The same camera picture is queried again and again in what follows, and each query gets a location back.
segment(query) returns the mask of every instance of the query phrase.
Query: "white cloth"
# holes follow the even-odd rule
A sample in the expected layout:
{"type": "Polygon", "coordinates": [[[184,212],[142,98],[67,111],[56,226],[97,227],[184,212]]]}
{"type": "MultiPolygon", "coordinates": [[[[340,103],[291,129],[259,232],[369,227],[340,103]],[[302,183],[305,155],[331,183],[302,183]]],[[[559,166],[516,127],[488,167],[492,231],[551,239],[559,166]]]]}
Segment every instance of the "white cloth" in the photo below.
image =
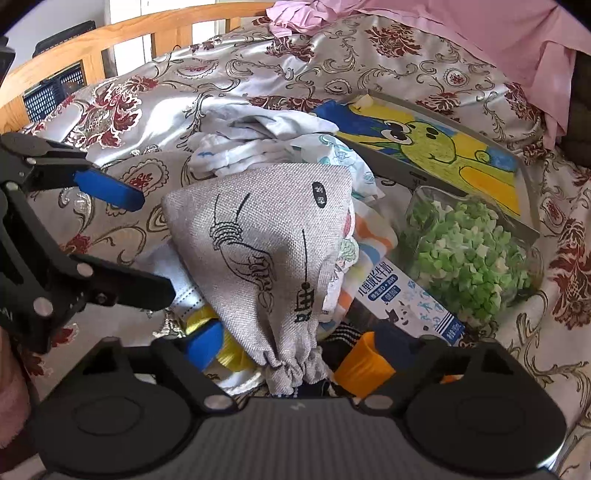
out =
{"type": "Polygon", "coordinates": [[[352,195],[365,202],[384,196],[368,165],[333,135],[338,127],[299,111],[267,110],[240,99],[227,99],[205,112],[193,134],[189,169],[197,177],[218,177],[276,163],[321,163],[348,168],[352,195]]]}
{"type": "Polygon", "coordinates": [[[189,168],[195,174],[213,172],[218,177],[258,167],[293,161],[285,142],[317,132],[335,133],[328,120],[298,111],[267,110],[245,100],[229,100],[207,111],[200,132],[191,136],[194,153],[189,168]]]}

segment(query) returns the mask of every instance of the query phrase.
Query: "bed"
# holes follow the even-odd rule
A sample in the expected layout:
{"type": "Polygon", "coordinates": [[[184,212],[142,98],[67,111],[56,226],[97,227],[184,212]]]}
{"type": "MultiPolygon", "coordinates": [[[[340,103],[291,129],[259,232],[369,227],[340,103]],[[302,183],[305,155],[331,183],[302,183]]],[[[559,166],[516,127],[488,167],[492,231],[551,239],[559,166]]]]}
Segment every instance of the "bed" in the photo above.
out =
{"type": "MultiPolygon", "coordinates": [[[[163,194],[201,180],[187,168],[187,140],[199,131],[204,106],[227,98],[309,112],[324,100],[373,89],[454,119],[527,165],[541,221],[535,247],[544,264],[535,294],[464,343],[495,338],[523,364],[570,427],[557,473],[591,476],[591,172],[558,148],[543,148],[542,114],[519,84],[449,40],[377,15],[349,16],[311,37],[275,38],[264,16],[270,5],[216,4],[139,17],[58,45],[9,74],[0,89],[0,132],[23,129],[81,148],[146,197],[144,208],[131,213],[75,189],[41,192],[31,198],[37,215],[66,252],[132,265],[168,238],[163,194]],[[210,20],[226,20],[227,33],[191,46],[191,24],[210,20]],[[144,34],[152,34],[155,59],[105,79],[100,52],[144,34]],[[77,61],[88,86],[30,124],[23,91],[77,61]]],[[[387,199],[405,195],[392,181],[379,186],[387,199]]],[[[392,211],[392,221],[400,214],[392,211]]],[[[89,306],[55,338],[48,355],[21,356],[43,398],[98,339],[142,344],[165,327],[161,313],[89,306]]]]}

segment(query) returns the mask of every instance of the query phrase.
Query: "folded clothing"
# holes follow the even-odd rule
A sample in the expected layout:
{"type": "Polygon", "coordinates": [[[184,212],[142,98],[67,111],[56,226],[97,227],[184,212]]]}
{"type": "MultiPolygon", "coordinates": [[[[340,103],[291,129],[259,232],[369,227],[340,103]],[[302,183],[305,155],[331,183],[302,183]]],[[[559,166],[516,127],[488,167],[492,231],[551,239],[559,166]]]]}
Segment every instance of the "folded clothing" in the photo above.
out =
{"type": "Polygon", "coordinates": [[[278,37],[292,31],[312,35],[355,12],[447,38],[499,67],[546,113],[546,148],[566,133],[575,53],[591,54],[591,32],[554,0],[280,1],[267,9],[269,28],[278,37]]]}
{"type": "Polygon", "coordinates": [[[277,163],[322,163],[348,168],[354,198],[368,202],[384,196],[363,159],[330,135],[339,130],[334,123],[304,112],[234,102],[208,111],[201,131],[190,137],[189,169],[198,177],[222,177],[277,163]]]}

